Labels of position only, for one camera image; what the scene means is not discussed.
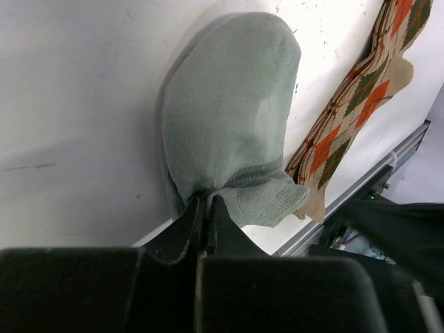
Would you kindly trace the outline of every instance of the light green sock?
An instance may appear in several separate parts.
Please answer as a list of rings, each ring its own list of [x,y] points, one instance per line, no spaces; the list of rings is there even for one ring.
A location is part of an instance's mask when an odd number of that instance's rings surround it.
[[[220,195],[239,226],[276,226],[306,200],[282,167],[300,49],[274,15],[232,18],[198,43],[165,89],[167,195],[180,216],[193,194]]]

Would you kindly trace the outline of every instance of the white surface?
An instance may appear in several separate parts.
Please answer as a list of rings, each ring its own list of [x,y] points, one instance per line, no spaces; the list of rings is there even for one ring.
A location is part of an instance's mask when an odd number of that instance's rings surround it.
[[[287,162],[357,61],[382,0],[0,0],[0,246],[128,245],[169,219],[153,136],[163,78],[221,15],[281,16],[302,49]],[[443,2],[407,53],[412,84],[376,111],[327,203],[425,118],[444,81]],[[272,253],[307,221],[244,230]]]
[[[418,151],[391,177],[384,192],[396,203],[444,203],[444,86],[427,118],[430,127]]]

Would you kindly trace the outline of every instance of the patterned sock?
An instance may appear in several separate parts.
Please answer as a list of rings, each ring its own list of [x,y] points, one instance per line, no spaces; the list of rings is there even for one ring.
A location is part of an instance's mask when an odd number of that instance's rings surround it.
[[[391,0],[379,13],[370,55],[344,79],[287,167],[298,184],[310,189],[296,212],[322,222],[325,189],[357,133],[379,106],[413,78],[413,66],[402,58],[430,14],[432,0]]]
[[[165,89],[164,178],[180,216],[199,191],[223,197],[239,226],[277,225],[308,191],[282,152],[300,49],[266,13],[236,16],[198,43]]]

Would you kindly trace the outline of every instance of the argyle pattern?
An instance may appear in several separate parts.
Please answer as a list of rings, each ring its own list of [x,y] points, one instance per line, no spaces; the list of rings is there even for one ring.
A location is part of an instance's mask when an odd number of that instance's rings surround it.
[[[413,66],[402,58],[424,28],[432,0],[390,0],[379,12],[369,56],[355,65],[328,102],[287,167],[287,173],[310,189],[295,212],[322,222],[325,190],[357,133],[372,113],[406,87]]]

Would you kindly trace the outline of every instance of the argyle sock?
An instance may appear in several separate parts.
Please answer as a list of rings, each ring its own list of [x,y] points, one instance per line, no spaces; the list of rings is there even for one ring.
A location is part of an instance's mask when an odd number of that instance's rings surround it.
[[[287,173],[310,189],[307,202],[296,212],[322,222],[325,190],[342,157],[371,114],[406,87],[413,66],[402,58],[430,14],[432,0],[391,0],[379,13],[370,55],[354,66],[334,93]]]
[[[162,108],[161,167],[175,217],[197,192],[209,204],[222,196],[239,227],[273,227],[304,203],[307,189],[282,166],[299,59],[291,29],[256,12],[216,28],[183,60]]]

